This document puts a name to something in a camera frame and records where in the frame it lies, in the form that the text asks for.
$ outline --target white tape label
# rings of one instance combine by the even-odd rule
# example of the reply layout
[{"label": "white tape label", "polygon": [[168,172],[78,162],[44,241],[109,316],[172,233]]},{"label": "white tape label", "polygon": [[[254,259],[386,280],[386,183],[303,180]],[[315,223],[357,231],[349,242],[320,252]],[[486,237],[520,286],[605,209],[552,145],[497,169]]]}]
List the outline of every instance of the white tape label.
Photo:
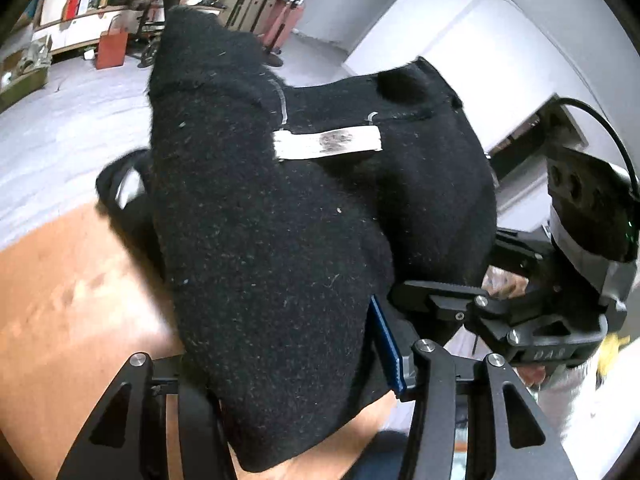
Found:
[{"label": "white tape label", "polygon": [[273,149],[279,160],[304,160],[355,152],[380,152],[377,126],[351,126],[319,134],[294,135],[289,130],[273,133]]}]

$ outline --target white sleeve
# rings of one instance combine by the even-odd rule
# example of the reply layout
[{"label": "white sleeve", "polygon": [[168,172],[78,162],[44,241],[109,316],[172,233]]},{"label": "white sleeve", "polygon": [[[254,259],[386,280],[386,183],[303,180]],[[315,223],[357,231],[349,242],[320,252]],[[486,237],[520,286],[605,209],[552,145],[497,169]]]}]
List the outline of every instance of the white sleeve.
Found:
[{"label": "white sleeve", "polygon": [[579,480],[603,478],[638,426],[639,360],[640,343],[636,340],[620,352],[597,391],[598,354],[566,370],[540,392],[540,408],[560,435]]}]

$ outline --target yellow object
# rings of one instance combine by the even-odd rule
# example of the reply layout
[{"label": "yellow object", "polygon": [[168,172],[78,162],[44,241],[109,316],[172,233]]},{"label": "yellow object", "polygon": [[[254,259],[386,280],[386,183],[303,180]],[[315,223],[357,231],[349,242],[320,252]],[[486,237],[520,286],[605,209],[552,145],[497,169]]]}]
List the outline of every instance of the yellow object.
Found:
[{"label": "yellow object", "polygon": [[619,338],[618,334],[608,334],[600,345],[600,358],[598,359],[598,373],[602,377],[611,371],[613,365],[618,360],[620,347],[629,344],[631,338],[629,336]]}]

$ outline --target wooden table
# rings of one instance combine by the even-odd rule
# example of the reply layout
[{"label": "wooden table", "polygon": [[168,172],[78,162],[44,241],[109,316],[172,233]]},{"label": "wooden table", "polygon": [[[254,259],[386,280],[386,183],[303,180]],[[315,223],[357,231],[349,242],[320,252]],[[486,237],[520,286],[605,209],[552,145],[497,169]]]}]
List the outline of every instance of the wooden table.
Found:
[{"label": "wooden table", "polygon": [[[0,430],[34,480],[56,477],[129,355],[182,352],[169,295],[133,254],[93,204],[0,252]],[[338,480],[394,403],[389,394],[306,453],[238,476]]]}]

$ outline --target shelf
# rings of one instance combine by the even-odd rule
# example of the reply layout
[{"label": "shelf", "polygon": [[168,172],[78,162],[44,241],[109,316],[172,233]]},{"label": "shelf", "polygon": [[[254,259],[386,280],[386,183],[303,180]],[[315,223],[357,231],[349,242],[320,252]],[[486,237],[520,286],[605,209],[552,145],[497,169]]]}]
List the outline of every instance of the shelf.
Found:
[{"label": "shelf", "polygon": [[53,27],[54,25],[60,25],[60,23],[67,23],[73,20],[77,20],[78,18],[84,18],[86,16],[93,16],[94,14],[105,14],[107,12],[113,12],[114,10],[129,10],[129,6],[112,6],[112,7],[103,7],[102,9],[91,9],[85,12],[84,14],[78,14],[71,18],[71,20],[57,20],[55,22],[47,23],[46,25],[38,25],[37,27],[33,27],[33,31],[37,32],[42,30],[43,28]]},{"label": "shelf", "polygon": [[56,50],[51,51],[51,55],[55,56],[56,54],[62,54],[63,52],[68,52],[69,50],[76,50],[77,48],[82,48],[84,46],[92,46],[100,43],[100,39],[98,40],[89,40],[89,41],[81,41],[80,43],[74,43],[72,45],[62,46],[57,48]]}]

